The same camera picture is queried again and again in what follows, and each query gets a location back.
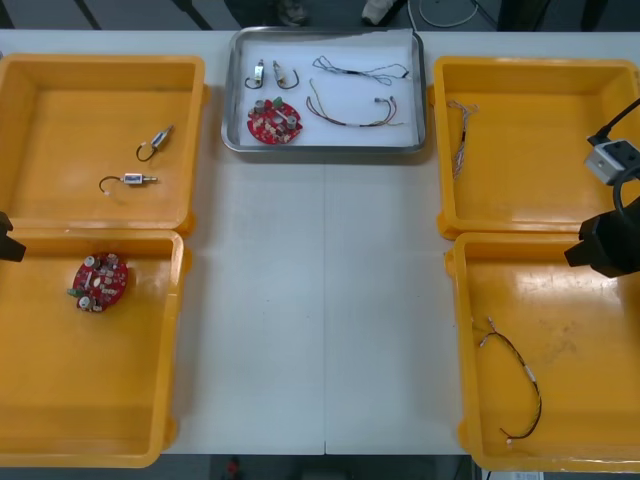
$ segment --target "colorful wires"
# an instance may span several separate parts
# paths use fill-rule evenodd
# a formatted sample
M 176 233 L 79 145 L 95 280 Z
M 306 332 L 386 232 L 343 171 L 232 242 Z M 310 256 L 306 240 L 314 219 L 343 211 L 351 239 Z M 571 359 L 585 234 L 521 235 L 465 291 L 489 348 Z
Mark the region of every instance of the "colorful wires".
M 393 120 L 393 118 L 396 116 L 396 113 L 398 112 L 398 105 L 396 103 L 395 98 L 393 98 L 393 96 L 389 97 L 388 99 L 386 98 L 379 98 L 376 97 L 374 99 L 374 101 L 376 103 L 384 103 L 387 105 L 387 116 L 384 118 L 384 120 L 377 120 L 375 122 L 371 122 L 371 123 L 347 123 L 347 122 L 342 122 L 340 120 L 336 120 L 335 118 L 331 118 L 329 115 L 327 115 L 327 112 L 324 110 L 324 107 L 322 106 L 322 102 L 320 101 L 320 95 L 318 95 L 318 91 L 316 90 L 316 87 L 313 85 L 313 80 L 309 79 L 309 85 L 311 85 L 311 89 L 313 90 L 313 93 L 316 96 L 316 102 L 318 103 L 318 106 L 316 107 L 313 104 L 313 100 L 311 99 L 310 96 L 307 97 L 307 108 L 309 109 L 309 111 L 311 113 L 313 113 L 315 116 L 320 117 L 325 119 L 327 122 L 333 123 L 334 125 L 340 125 L 342 127 L 382 127 L 384 125 L 390 125 L 390 126 L 396 126 L 396 125 L 402 125 L 402 123 L 391 123 L 391 120 Z
M 358 75 L 360 77 L 372 78 L 378 83 L 387 86 L 390 86 L 393 83 L 394 79 L 400 80 L 402 78 L 406 78 L 409 75 L 409 70 L 407 70 L 406 67 L 400 65 L 399 63 L 392 63 L 391 65 L 374 68 L 372 70 L 346 70 L 344 68 L 334 66 L 324 55 L 316 58 L 313 61 L 312 65 L 316 68 L 324 70 L 325 72 L 342 75 Z
M 527 428 L 527 430 L 525 430 L 524 433 L 520 435 L 512 435 L 509 432 L 507 432 L 504 428 L 500 428 L 500 431 L 507 436 L 507 443 L 510 444 L 513 440 L 522 440 L 523 438 L 527 438 L 534 432 L 534 430 L 538 426 L 538 423 L 540 422 L 540 417 L 542 416 L 542 396 L 540 395 L 540 387 L 538 387 L 538 381 L 536 380 L 535 375 L 533 374 L 533 372 L 531 371 L 527 363 L 522 358 L 522 355 L 520 355 L 520 352 L 518 352 L 516 347 L 513 345 L 513 343 L 511 343 L 511 341 L 507 337 L 505 337 L 502 333 L 498 332 L 498 330 L 496 329 L 496 324 L 493 322 L 491 317 L 487 317 L 487 320 L 489 320 L 489 325 L 491 325 L 492 331 L 487 333 L 483 337 L 482 341 L 480 342 L 480 348 L 484 347 L 484 345 L 487 343 L 487 340 L 489 340 L 489 337 L 496 336 L 500 340 L 502 340 L 502 342 L 507 347 L 509 347 L 509 350 L 511 350 L 513 354 L 516 356 L 516 358 L 518 359 L 518 362 L 520 362 L 520 365 L 522 365 L 522 368 L 527 374 L 527 377 L 529 377 L 529 380 L 531 380 L 531 385 L 533 385 L 533 389 L 535 390 L 535 394 L 537 397 L 536 411 L 534 413 L 533 420 L 531 421 L 529 428 Z

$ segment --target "shoe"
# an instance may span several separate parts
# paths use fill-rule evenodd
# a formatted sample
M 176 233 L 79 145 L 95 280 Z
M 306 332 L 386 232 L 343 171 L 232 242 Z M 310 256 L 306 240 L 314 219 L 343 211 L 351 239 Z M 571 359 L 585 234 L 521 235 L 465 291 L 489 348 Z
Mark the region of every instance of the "shoe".
M 389 13 L 397 0 L 368 0 L 362 10 L 362 20 L 371 25 L 378 25 Z
M 289 27 L 299 27 L 307 21 L 307 13 L 299 0 L 278 0 L 278 18 Z

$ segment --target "capacitor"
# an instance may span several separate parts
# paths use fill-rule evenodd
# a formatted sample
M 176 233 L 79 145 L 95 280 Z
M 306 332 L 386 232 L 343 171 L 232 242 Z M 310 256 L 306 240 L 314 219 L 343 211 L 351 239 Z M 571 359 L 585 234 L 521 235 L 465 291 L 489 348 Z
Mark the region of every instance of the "capacitor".
M 289 115 L 287 117 L 287 128 L 289 130 L 295 130 L 297 126 L 298 126 L 298 119 L 293 115 Z
M 91 310 L 96 304 L 96 300 L 91 297 L 84 296 L 78 300 L 78 306 L 83 310 Z
M 100 260 L 98 260 L 96 257 L 89 255 L 87 258 L 84 259 L 84 266 L 97 270 L 98 268 L 100 268 Z

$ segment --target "floor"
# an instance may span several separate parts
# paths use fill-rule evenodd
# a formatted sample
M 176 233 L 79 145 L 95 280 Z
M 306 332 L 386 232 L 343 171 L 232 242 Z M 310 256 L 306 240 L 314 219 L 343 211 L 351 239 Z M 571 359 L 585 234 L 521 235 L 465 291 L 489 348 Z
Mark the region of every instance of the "floor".
M 227 8 L 228 3 L 237 18 Z M 268 2 L 273 0 L 193 0 L 198 13 L 215 30 L 235 30 L 249 24 L 270 23 Z M 469 0 L 410 0 L 419 30 L 438 30 L 420 19 L 418 2 L 436 23 L 449 23 L 468 15 Z M 501 0 L 480 0 L 487 12 L 497 18 Z M 364 0 L 304 1 L 313 27 L 357 27 Z M 541 31 L 579 31 L 585 0 L 552 0 Z M 19 29 L 91 29 L 87 18 L 73 0 L 4 0 L 15 28 Z M 91 14 L 104 30 L 198 30 L 198 26 L 171 0 L 86 0 Z M 249 18 L 243 12 L 263 8 L 262 19 Z M 405 6 L 388 26 L 409 28 Z M 477 14 L 469 22 L 455 27 L 459 31 L 492 31 L 491 23 Z M 610 0 L 598 31 L 640 31 L 640 1 Z M 226 477 L 228 456 L 164 455 L 143 470 L 104 469 L 0 469 L 0 480 L 222 480 Z M 303 471 L 333 469 L 348 472 L 364 480 L 479 480 L 469 457 L 389 456 L 389 457 L 286 457 L 247 456 L 240 463 L 244 480 L 294 480 Z M 548 480 L 584 480 L 584 475 L 547 474 Z M 618 475 L 593 475 L 591 480 L 613 480 Z M 492 477 L 511 480 L 515 477 Z

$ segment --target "electronic component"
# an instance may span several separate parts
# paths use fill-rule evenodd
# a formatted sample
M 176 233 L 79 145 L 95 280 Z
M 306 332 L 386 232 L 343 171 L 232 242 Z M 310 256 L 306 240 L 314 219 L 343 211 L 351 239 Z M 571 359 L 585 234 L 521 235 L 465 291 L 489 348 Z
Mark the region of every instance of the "electronic component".
M 489 340 L 489 337 L 496 336 L 500 340 L 502 340 L 502 342 L 507 347 L 509 347 L 509 350 L 511 350 L 511 352 L 513 352 L 513 354 L 516 356 L 516 358 L 518 359 L 518 362 L 520 362 L 520 365 L 524 369 L 524 372 L 527 374 L 527 377 L 529 377 L 529 380 L 531 381 L 531 385 L 533 386 L 533 390 L 536 394 L 536 399 L 537 399 L 536 411 L 535 411 L 533 420 L 529 425 L 529 428 L 527 428 L 527 430 L 524 433 L 520 435 L 511 435 L 510 433 L 507 433 L 507 431 L 504 430 L 503 428 L 500 429 L 500 431 L 507 436 L 507 444 L 510 444 L 513 440 L 522 440 L 524 438 L 527 438 L 534 432 L 534 430 L 538 426 L 538 423 L 540 422 L 540 417 L 542 416 L 542 396 L 540 395 L 540 387 L 538 386 L 538 381 L 536 380 L 535 375 L 531 371 L 531 368 L 529 368 L 527 363 L 524 361 L 524 358 L 522 358 L 522 355 L 520 355 L 520 352 L 518 352 L 516 347 L 514 347 L 513 343 L 511 343 L 511 340 L 505 337 L 502 333 L 498 332 L 498 330 L 496 329 L 496 324 L 493 322 L 491 317 L 487 317 L 487 320 L 489 321 L 489 326 L 491 327 L 491 331 L 482 338 L 479 348 L 482 348 L 486 345 L 487 340 Z
M 258 100 L 249 111 L 247 127 L 251 135 L 267 145 L 289 143 L 302 131 L 300 115 L 281 97 Z
M 102 187 L 102 184 L 107 180 L 118 180 L 119 182 L 124 183 L 129 186 L 140 186 L 146 185 L 148 183 L 156 183 L 158 181 L 158 177 L 149 177 L 147 175 L 143 175 L 142 173 L 125 173 L 123 177 L 116 177 L 114 175 L 107 175 L 98 183 L 98 188 L 105 195 L 111 195 L 111 192 L 105 190 Z
M 275 74 L 278 87 L 280 87 L 282 90 L 291 90 L 292 88 L 295 88 L 300 84 L 300 77 L 298 77 L 298 72 L 296 72 L 296 70 L 294 69 L 293 74 L 296 76 L 296 83 L 287 86 L 287 79 L 282 73 L 280 65 L 278 65 L 278 62 L 276 62 L 275 60 L 273 61 L 273 73 Z
M 384 67 L 374 68 L 372 70 L 346 70 L 344 68 L 335 67 L 324 55 L 316 58 L 312 65 L 316 68 L 324 70 L 325 72 L 342 74 L 342 75 L 357 75 L 360 77 L 372 78 L 373 80 L 381 83 L 382 85 L 390 86 L 393 80 L 400 80 L 407 78 L 409 70 L 399 63 L 392 63 Z
M 384 118 L 384 120 L 376 120 L 375 122 L 362 123 L 362 124 L 346 123 L 340 120 L 336 120 L 335 118 L 331 118 L 329 115 L 327 115 L 327 113 L 324 110 L 324 107 L 322 106 L 322 102 L 320 101 L 320 95 L 318 95 L 318 91 L 316 90 L 316 87 L 313 85 L 312 79 L 309 79 L 309 85 L 311 85 L 311 89 L 313 90 L 313 93 L 316 96 L 318 107 L 316 107 L 313 104 L 311 97 L 307 97 L 307 103 L 306 103 L 307 108 L 316 117 L 324 118 L 327 122 L 333 123 L 334 125 L 340 125 L 341 127 L 382 127 L 384 125 L 390 125 L 390 126 L 402 125 L 402 123 L 391 123 L 391 120 L 393 120 L 393 118 L 396 116 L 396 113 L 398 112 L 398 105 L 396 103 L 395 98 L 393 98 L 393 96 L 389 97 L 388 99 L 379 98 L 379 97 L 374 98 L 375 103 L 384 103 L 388 107 L 387 116 Z
M 258 62 L 258 65 L 256 65 L 256 68 L 254 69 L 253 86 L 249 85 L 250 81 L 251 81 L 250 77 L 245 78 L 244 86 L 247 88 L 250 88 L 251 90 L 257 90 L 258 88 L 262 88 L 262 85 L 264 84 L 264 61 L 263 60 L 260 60 Z
M 156 154 L 156 152 L 160 149 L 160 146 L 167 140 L 167 138 L 169 138 L 169 134 L 172 131 L 173 125 L 169 125 L 166 130 L 162 130 L 156 133 L 156 136 L 153 137 L 153 140 L 151 140 L 151 142 L 149 143 L 150 151 L 149 155 L 147 155 L 146 157 L 140 156 L 140 152 L 147 145 L 147 142 L 142 142 L 136 150 L 136 157 L 138 158 L 138 160 L 140 160 L 141 162 L 148 162 L 149 160 L 151 160 L 151 157 Z
M 115 305 L 127 287 L 129 269 L 114 253 L 97 253 L 85 258 L 67 294 L 77 298 L 76 306 L 99 313 Z

